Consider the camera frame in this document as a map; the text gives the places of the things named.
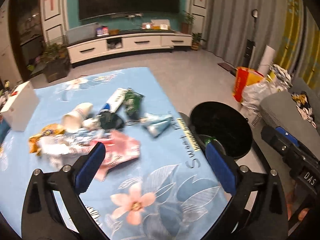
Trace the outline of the blue face mask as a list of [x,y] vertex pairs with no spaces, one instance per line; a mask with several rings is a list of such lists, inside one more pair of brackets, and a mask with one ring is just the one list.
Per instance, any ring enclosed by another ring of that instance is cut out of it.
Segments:
[[170,125],[173,119],[171,114],[151,114],[145,113],[140,119],[141,125],[150,133],[154,138],[161,135]]

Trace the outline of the blue floral tablecloth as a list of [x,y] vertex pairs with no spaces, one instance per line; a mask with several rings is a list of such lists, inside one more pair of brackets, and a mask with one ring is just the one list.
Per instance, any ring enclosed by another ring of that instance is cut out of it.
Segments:
[[[139,117],[166,114],[163,127],[135,123],[119,131],[80,128],[44,136],[42,129],[75,112],[97,114],[106,103],[129,121],[123,95],[142,95]],[[21,216],[32,172],[72,165],[97,142],[106,157],[81,195],[94,221],[111,239],[201,239],[226,205],[223,189],[199,146],[146,67],[81,77],[36,89],[39,100],[22,132],[9,131],[1,149],[1,213],[21,231]]]

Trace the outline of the red yellow shopping bag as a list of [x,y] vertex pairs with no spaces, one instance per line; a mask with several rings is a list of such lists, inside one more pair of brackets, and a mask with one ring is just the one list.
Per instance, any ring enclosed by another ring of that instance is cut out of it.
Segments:
[[235,85],[233,89],[233,96],[235,100],[237,102],[242,102],[242,91],[244,90],[244,88],[246,86],[250,86],[260,82],[263,78],[263,74],[254,69],[237,67]]

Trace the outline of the white paper roll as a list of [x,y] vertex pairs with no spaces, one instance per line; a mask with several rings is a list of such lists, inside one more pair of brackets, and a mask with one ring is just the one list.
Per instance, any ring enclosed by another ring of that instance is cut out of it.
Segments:
[[257,69],[257,71],[263,76],[267,75],[270,71],[270,66],[273,64],[275,52],[276,51],[270,46],[265,47],[263,57],[261,58],[261,61]]

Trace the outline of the white tv cabinet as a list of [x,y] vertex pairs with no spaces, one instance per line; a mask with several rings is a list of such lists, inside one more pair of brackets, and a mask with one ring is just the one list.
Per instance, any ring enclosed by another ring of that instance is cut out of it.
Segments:
[[175,31],[144,31],[96,37],[67,47],[72,64],[123,53],[190,48],[193,37]]

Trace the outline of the grey sofa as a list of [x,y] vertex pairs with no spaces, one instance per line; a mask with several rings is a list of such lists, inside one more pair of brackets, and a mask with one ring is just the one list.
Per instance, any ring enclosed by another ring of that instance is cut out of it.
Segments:
[[[308,96],[316,126],[302,119],[295,101],[291,98],[291,94],[301,92],[306,92]],[[319,97],[301,77],[293,80],[288,91],[265,97],[259,105],[259,112],[267,125],[284,128],[319,158]]]

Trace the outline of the grey curtain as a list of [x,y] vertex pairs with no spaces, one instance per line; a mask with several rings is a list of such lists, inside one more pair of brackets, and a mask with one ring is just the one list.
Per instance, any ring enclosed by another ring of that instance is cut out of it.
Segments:
[[205,48],[234,67],[243,66],[247,39],[258,10],[255,50],[257,69],[266,46],[273,63],[319,89],[319,0],[208,0]]

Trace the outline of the potted plant stand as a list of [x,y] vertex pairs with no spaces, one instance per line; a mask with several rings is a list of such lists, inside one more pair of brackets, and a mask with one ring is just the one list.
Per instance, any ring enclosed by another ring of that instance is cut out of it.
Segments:
[[71,63],[67,46],[68,40],[65,35],[45,44],[41,62],[44,63],[43,74],[48,83],[64,78],[69,74]]

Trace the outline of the yellow chips bag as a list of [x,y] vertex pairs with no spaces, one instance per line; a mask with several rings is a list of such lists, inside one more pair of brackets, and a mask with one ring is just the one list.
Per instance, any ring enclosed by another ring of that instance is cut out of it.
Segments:
[[28,140],[29,153],[41,154],[41,147],[39,140],[42,137],[53,137],[56,135],[64,134],[65,128],[61,124],[49,124],[45,126],[41,131],[35,135],[32,135]]

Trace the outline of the standing vacuum cleaner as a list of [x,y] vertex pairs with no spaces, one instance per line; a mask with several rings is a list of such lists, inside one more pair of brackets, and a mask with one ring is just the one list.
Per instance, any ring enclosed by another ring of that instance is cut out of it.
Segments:
[[244,60],[243,60],[243,67],[246,67],[246,68],[250,66],[251,59],[255,50],[255,36],[257,33],[258,10],[257,9],[252,10],[251,16],[254,21],[253,28],[252,28],[250,37],[247,39],[245,53],[244,53]]

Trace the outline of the dark green foil bag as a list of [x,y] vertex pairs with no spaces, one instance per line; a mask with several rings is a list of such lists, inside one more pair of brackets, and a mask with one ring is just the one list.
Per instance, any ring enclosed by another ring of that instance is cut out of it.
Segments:
[[100,122],[100,127],[104,130],[123,129],[125,126],[124,120],[110,111],[100,112],[97,119]]

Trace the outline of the black trash bin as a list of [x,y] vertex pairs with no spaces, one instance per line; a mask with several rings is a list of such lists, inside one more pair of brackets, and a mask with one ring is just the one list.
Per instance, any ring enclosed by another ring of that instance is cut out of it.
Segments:
[[207,101],[196,105],[190,113],[188,127],[203,152],[213,139],[234,159],[244,157],[252,147],[253,135],[247,119],[221,102]]

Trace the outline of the white storage box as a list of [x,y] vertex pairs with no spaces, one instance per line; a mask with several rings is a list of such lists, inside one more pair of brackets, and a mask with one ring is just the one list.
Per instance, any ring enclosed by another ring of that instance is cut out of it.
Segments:
[[1,109],[1,115],[13,131],[23,132],[39,104],[39,98],[30,81],[18,85],[14,93]]

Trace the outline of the dark green snack wrapper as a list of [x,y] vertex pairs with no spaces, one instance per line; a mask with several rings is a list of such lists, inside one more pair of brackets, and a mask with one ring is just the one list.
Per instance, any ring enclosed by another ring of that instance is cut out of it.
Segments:
[[124,96],[123,104],[125,107],[125,114],[131,120],[139,119],[143,99],[144,95],[135,92],[131,88],[127,89]]

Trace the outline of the clear plastic wrapper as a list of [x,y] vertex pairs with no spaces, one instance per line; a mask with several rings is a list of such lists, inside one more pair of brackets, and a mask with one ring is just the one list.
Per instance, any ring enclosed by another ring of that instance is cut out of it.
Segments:
[[51,158],[86,155],[92,149],[92,141],[106,135],[103,129],[87,130],[80,128],[75,132],[41,137],[38,145],[41,153]]

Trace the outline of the white paper cup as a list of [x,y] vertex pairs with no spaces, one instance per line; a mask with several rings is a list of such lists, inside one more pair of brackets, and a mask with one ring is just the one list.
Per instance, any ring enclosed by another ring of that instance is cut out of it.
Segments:
[[83,102],[77,105],[72,111],[62,117],[61,125],[67,132],[77,131],[91,113],[92,108],[93,105],[89,102]]

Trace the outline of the pink plastic bag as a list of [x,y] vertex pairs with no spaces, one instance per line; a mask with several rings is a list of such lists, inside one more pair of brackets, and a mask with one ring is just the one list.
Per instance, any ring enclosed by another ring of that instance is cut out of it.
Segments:
[[140,156],[140,142],[118,130],[112,130],[104,138],[91,140],[90,146],[94,146],[98,142],[105,146],[106,153],[95,174],[96,180],[104,181],[108,170]]

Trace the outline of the corner potted plant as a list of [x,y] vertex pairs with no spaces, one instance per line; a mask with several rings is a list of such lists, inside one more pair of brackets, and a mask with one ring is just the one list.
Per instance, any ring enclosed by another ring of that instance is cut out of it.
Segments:
[[202,38],[202,34],[201,33],[193,33],[193,40],[192,40],[192,45],[191,45],[191,49],[194,51],[198,51],[201,42],[205,41],[204,38]]

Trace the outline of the white plastic bag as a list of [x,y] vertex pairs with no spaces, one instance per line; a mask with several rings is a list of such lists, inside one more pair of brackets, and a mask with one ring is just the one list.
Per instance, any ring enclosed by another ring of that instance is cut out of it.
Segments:
[[262,100],[272,94],[282,92],[284,88],[268,79],[246,86],[242,91],[242,109],[257,112]]

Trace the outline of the blue white medicine box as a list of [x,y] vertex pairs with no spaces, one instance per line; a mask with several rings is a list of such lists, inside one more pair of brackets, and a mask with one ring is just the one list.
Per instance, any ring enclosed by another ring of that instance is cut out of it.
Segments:
[[125,88],[118,88],[107,100],[104,104],[103,108],[100,112],[109,111],[111,113],[116,113],[118,108],[124,101],[125,94],[127,93],[127,89]]

